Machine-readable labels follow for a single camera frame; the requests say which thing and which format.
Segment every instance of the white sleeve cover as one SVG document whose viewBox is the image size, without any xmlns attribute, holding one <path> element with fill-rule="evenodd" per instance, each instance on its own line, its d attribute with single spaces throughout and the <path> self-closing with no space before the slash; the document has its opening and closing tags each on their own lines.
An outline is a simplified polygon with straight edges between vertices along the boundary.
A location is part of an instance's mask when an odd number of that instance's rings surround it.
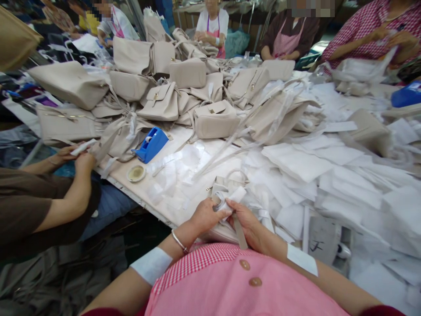
<svg viewBox="0 0 421 316">
<path fill-rule="evenodd" d="M 155 247 L 130 266 L 150 285 L 154 285 L 172 262 L 172 258 L 161 248 Z"/>
</svg>

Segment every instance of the pink checkered shirt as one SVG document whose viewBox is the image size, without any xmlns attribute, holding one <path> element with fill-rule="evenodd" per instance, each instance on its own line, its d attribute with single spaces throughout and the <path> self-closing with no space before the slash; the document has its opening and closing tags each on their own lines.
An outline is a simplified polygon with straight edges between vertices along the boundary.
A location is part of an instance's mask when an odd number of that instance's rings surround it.
<svg viewBox="0 0 421 316">
<path fill-rule="evenodd" d="M 333 41 L 329 43 L 323 52 L 323 60 L 329 59 L 339 46 L 359 40 L 380 27 L 388 16 L 389 2 L 390 0 L 374 0 L 354 14 L 341 28 Z M 398 29 L 402 25 L 404 25 L 403 30 L 421 39 L 421 1 L 414 3 L 403 15 L 391 21 L 386 28 Z M 388 51 L 386 45 L 378 46 L 376 42 L 372 42 L 358 47 L 341 58 L 330 61 L 330 64 L 335 69 L 346 58 L 377 60 L 386 55 Z M 405 63 L 415 58 L 416 56 L 406 60 Z"/>
</svg>

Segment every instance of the bag flap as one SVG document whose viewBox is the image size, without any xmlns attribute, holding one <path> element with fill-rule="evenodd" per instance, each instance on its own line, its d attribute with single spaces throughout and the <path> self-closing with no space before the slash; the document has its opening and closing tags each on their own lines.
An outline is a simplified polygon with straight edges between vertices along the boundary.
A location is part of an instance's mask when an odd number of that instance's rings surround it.
<svg viewBox="0 0 421 316">
<path fill-rule="evenodd" d="M 167 95 L 167 92 L 170 89 L 170 87 L 172 86 L 174 89 L 174 85 L 175 83 L 171 83 L 171 84 L 166 84 L 163 86 L 158 86 L 156 88 L 152 88 L 151 90 L 149 90 L 146 98 L 150 101 L 162 101 Z"/>
</svg>

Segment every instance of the white paper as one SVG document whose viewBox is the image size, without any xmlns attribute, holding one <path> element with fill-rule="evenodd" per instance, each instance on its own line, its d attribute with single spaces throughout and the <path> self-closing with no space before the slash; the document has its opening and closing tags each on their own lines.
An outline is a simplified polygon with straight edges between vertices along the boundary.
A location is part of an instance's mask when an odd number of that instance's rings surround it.
<svg viewBox="0 0 421 316">
<path fill-rule="evenodd" d="M 317 277 L 319 276 L 316 260 L 312 256 L 302 252 L 300 249 L 292 246 L 291 244 L 288 244 L 288 252 L 286 257 L 289 261 L 295 263 L 297 266 L 303 268 L 307 272 Z"/>
</svg>

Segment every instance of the pink gingham apron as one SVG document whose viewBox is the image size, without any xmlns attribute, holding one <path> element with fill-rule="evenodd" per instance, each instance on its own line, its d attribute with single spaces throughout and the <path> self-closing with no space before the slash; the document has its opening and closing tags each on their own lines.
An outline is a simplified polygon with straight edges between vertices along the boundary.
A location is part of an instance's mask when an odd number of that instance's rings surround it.
<svg viewBox="0 0 421 316">
<path fill-rule="evenodd" d="M 298 43 L 300 42 L 301 33 L 303 32 L 304 24 L 306 23 L 306 18 L 304 18 L 303 24 L 301 25 L 300 33 L 298 35 L 288 36 L 282 34 L 282 29 L 284 28 L 285 22 L 286 18 L 273 43 L 272 56 L 274 58 L 291 54 L 296 49 Z"/>
</svg>

